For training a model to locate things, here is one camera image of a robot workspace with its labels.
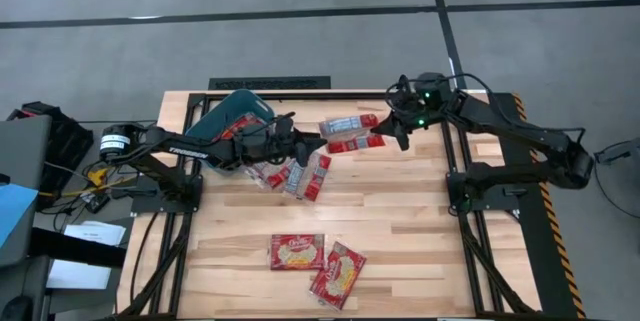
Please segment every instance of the cylindrical motor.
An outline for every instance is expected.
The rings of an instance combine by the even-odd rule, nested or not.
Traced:
[[[102,131],[100,140],[100,159],[107,161],[114,156],[129,153],[131,138],[125,126],[111,126]]]

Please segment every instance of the red and white packaging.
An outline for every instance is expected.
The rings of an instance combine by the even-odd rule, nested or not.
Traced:
[[[378,117],[374,114],[343,117],[321,122],[320,134],[327,139],[327,152],[340,153],[369,147],[385,146],[382,135],[370,132],[378,126]]]
[[[272,270],[321,270],[324,235],[272,235],[269,262]]]
[[[260,162],[245,167],[245,173],[249,175],[260,187],[276,189],[284,186],[291,174],[291,168],[295,160],[287,160],[282,165],[272,165],[268,162]]]
[[[327,267],[318,272],[309,291],[320,303],[342,310],[367,258],[336,242],[327,258]]]
[[[299,199],[315,201],[327,176],[331,157],[314,152],[309,156],[307,167],[294,162],[284,186],[284,193]]]
[[[341,117],[320,122],[322,138],[335,141],[350,140],[362,136],[370,128],[378,126],[378,117],[374,114]]]
[[[382,135],[368,134],[358,136],[347,141],[329,141],[327,142],[327,152],[340,153],[353,150],[360,150],[369,147],[385,146]]]
[[[239,129],[243,127],[247,127],[249,125],[264,125],[265,121],[258,116],[254,115],[252,112],[247,112],[246,114],[238,117],[234,123],[227,127],[226,130],[222,132],[222,134],[218,135],[214,141],[218,138],[222,138],[223,140],[229,140],[233,137],[233,134],[238,132]]]

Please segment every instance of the blue object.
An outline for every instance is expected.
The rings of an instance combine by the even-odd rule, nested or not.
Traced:
[[[191,126],[185,134],[205,140],[213,140],[246,113],[252,113],[265,121],[269,121],[275,116],[271,107],[256,94],[249,90],[236,90],[220,101],[200,121]],[[211,165],[209,162],[203,162],[222,174],[229,173],[222,172],[223,170],[217,169],[216,165]]]
[[[38,196],[38,190],[9,184],[0,186],[0,247]]]

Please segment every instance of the white paper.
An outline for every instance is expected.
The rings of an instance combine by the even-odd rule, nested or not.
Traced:
[[[87,241],[117,246],[126,229],[97,221],[85,221],[82,225],[69,225],[64,234]],[[111,269],[90,266],[79,262],[54,260],[47,280],[47,288],[104,290],[109,282]]]

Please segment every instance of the white label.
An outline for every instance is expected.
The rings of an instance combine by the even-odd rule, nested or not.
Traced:
[[[110,142],[101,143],[100,144],[100,150],[105,149],[105,148],[121,148],[121,149],[124,149],[124,142],[110,141]]]
[[[109,141],[116,141],[116,142],[124,142],[127,145],[131,143],[131,139],[129,139],[126,136],[120,136],[120,135],[106,135],[106,136],[102,136],[102,139],[100,140],[100,143],[103,142],[109,142]]]
[[[209,155],[207,155],[205,153],[202,153],[202,152],[183,150],[183,149],[178,149],[178,148],[175,148],[175,147],[169,147],[169,152],[177,153],[177,154],[185,155],[185,156],[202,158],[202,159],[206,159],[207,157],[209,157]]]

